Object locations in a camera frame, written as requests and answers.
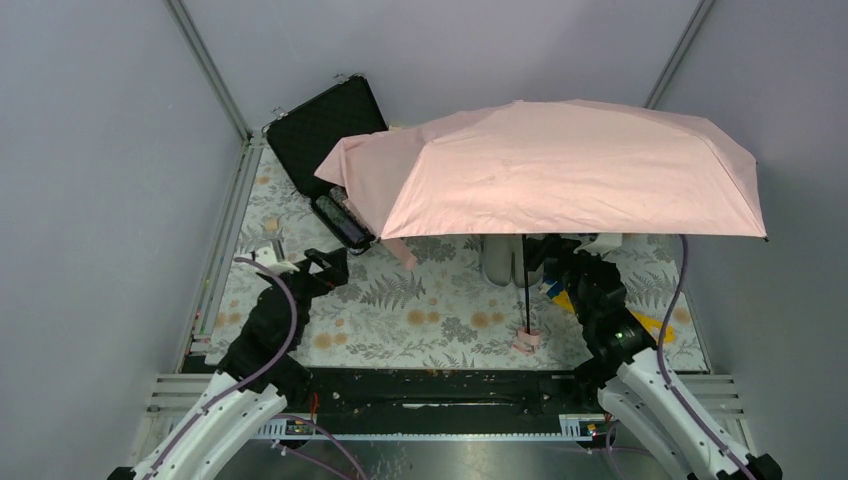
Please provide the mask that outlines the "lilac umbrella zip case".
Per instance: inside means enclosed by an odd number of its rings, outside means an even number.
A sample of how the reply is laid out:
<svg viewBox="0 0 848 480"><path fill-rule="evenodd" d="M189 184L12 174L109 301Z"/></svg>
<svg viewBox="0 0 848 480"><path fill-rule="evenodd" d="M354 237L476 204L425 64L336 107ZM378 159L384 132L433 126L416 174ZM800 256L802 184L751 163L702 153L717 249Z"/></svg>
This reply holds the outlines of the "lilac umbrella zip case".
<svg viewBox="0 0 848 480"><path fill-rule="evenodd" d="M543 269L529 270L524 275L523 253L520 235L483 235L480 264L484 278L501 287L537 285L542 280Z"/></svg>

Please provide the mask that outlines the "pink folding umbrella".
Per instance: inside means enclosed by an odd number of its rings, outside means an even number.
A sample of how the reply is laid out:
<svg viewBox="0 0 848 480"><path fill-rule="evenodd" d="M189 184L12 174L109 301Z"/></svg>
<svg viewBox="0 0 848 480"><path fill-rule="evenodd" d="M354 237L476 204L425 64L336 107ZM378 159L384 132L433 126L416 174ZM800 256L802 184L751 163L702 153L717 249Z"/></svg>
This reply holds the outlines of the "pink folding umbrella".
<svg viewBox="0 0 848 480"><path fill-rule="evenodd" d="M754 156L711 121L516 101L345 137L316 176L382 240L455 234L766 238Z"/></svg>

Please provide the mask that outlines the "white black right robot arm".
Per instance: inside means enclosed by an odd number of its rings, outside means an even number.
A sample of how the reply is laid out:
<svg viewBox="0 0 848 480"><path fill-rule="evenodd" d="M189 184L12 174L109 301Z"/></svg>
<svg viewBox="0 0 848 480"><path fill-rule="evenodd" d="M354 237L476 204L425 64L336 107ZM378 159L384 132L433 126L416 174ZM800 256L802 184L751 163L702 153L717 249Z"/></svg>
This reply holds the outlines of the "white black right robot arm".
<svg viewBox="0 0 848 480"><path fill-rule="evenodd" d="M561 285L574 309L591 354L576 370L585 386L671 478L782 478L772 456L735 440L667 367L663 340L627 308L614 263L556 234L531 241L525 261Z"/></svg>

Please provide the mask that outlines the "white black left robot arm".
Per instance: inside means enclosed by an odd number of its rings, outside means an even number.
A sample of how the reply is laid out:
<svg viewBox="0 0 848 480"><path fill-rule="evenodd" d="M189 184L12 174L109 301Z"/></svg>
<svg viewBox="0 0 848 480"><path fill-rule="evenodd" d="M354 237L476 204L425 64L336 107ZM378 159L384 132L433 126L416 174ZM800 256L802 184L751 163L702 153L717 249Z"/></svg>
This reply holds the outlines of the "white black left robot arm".
<svg viewBox="0 0 848 480"><path fill-rule="evenodd" d="M269 288L175 429L111 478L213 479L263 425L308 397L312 375L290 353L302 340L313 300L348 282L347 250L308 249L296 263L271 263L257 253L237 261L255 268Z"/></svg>

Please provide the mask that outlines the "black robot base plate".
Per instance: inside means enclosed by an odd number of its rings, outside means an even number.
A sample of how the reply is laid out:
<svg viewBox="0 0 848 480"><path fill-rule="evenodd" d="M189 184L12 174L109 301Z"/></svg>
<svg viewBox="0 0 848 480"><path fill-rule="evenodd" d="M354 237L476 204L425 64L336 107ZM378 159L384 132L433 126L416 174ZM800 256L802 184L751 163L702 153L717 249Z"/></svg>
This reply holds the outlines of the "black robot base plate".
<svg viewBox="0 0 848 480"><path fill-rule="evenodd" d="M583 370L457 370L308 367L285 357L272 379L301 414L343 435L555 434L567 416L603 423L594 384Z"/></svg>

